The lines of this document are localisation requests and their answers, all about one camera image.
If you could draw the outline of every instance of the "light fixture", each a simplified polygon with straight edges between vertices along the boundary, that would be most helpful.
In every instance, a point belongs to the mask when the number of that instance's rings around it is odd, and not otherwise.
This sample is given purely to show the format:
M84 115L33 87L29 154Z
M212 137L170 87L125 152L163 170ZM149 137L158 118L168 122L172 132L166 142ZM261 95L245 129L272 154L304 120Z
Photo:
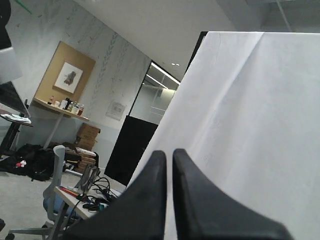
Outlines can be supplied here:
M163 85L161 82L155 80L152 76L149 76L148 74L146 75L148 78L152 79L153 81L155 81L157 84L161 85L162 87L166 88L166 89L169 89L167 88L165 85Z
M153 62L151 63L151 66L154 67L155 69L159 70L161 73L163 73L164 75L166 75L168 78L170 78L172 81L174 81L176 84L180 85L180 82L178 80L176 80L173 76L169 75L168 73L166 73L165 71L163 71L160 67L158 67L157 65L155 65Z

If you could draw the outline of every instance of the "floor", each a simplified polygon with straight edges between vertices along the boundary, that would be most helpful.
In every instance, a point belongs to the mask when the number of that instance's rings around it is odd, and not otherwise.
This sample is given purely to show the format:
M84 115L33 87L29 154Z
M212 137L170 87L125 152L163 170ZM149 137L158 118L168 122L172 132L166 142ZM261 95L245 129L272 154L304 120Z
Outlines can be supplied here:
M64 173L61 185L74 186L79 177ZM50 181L31 181L28 176L0 172L0 219L5 222L0 232L4 240L10 229L41 228L47 221L42 207L42 193ZM15 234L15 240L40 240L41 236Z

